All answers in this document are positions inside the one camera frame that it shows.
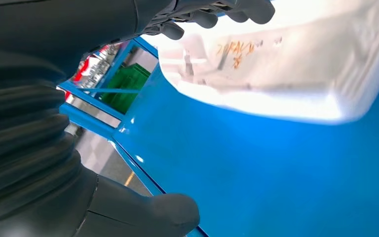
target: blue metal frame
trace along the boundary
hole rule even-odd
[[[107,138],[109,140],[113,139],[114,127],[104,123],[103,121],[95,118],[94,116],[85,113],[84,111],[68,104],[64,103],[59,108],[60,113],[69,116],[71,122],[84,127],[96,134]]]
[[[83,92],[82,90],[79,90],[75,84],[71,83],[70,81],[66,81],[59,85],[60,88],[70,92],[72,95],[78,97],[79,99],[95,106],[96,108],[104,111],[105,113],[119,119],[123,120],[124,115],[117,110],[111,108],[109,105],[105,104],[104,102],[95,99],[93,96]]]
[[[115,73],[118,71],[118,69],[121,67],[124,60],[127,58],[127,55],[130,53],[130,51],[137,46],[135,39],[129,40],[127,42],[124,42],[121,44],[120,49],[115,56],[113,63],[111,63],[110,68],[105,73],[105,75],[101,78],[101,80],[98,82],[98,84],[95,86],[96,89],[98,88],[107,88],[108,83],[110,83],[111,78],[115,75]],[[98,93],[92,93],[91,95],[95,98],[98,98],[101,94],[99,91]]]
[[[123,94],[137,94],[139,90],[131,90],[131,89],[118,89],[118,88],[78,88],[81,91],[89,91],[89,92],[102,92],[102,93],[123,93]]]

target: glove finger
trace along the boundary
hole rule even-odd
[[[226,12],[226,15],[230,17],[235,22],[243,23],[249,19],[249,17],[243,13],[242,11],[239,12]]]
[[[257,24],[268,23],[275,13],[275,8],[268,0],[255,0],[244,9],[245,14]]]
[[[218,17],[204,11],[195,11],[192,16],[193,22],[199,24],[201,27],[210,29],[217,24]]]

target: gloved hand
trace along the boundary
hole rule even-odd
[[[174,0],[152,19],[144,34],[165,34],[178,40],[184,30],[174,22],[195,22],[204,28],[212,28],[219,13],[225,13],[236,22],[251,19],[265,24],[271,20],[275,9],[269,0]]]

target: blue metal surface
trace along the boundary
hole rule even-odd
[[[99,134],[102,137],[105,137],[109,140],[113,139],[114,128],[101,120],[93,117],[90,114],[85,113],[78,108],[64,103],[60,106],[60,113],[69,115],[71,122],[81,126],[86,127],[86,129]]]
[[[123,93],[123,94],[136,94],[139,93],[139,90],[130,90],[130,89],[110,89],[110,88],[78,88],[81,91],[89,92],[102,92],[102,93]]]
[[[111,108],[109,105],[106,105],[104,102],[101,102],[98,99],[95,99],[94,97],[86,94],[85,92],[79,90],[76,85],[71,83],[70,81],[66,81],[59,85],[60,88],[69,91],[72,95],[78,97],[79,99],[97,107],[98,109],[104,111],[105,113],[119,119],[123,120],[124,115],[117,110]]]
[[[158,54],[157,54],[157,49],[155,49],[155,47],[153,47],[151,44],[149,44],[146,40],[144,40],[143,38],[141,37],[137,37],[137,38],[134,38],[133,39],[134,42],[142,49],[144,49],[145,51],[149,52],[151,55],[153,55],[154,57],[156,58],[159,58]]]
[[[323,126],[219,109],[156,68],[114,139],[168,193],[193,197],[212,237],[379,237],[379,96]]]

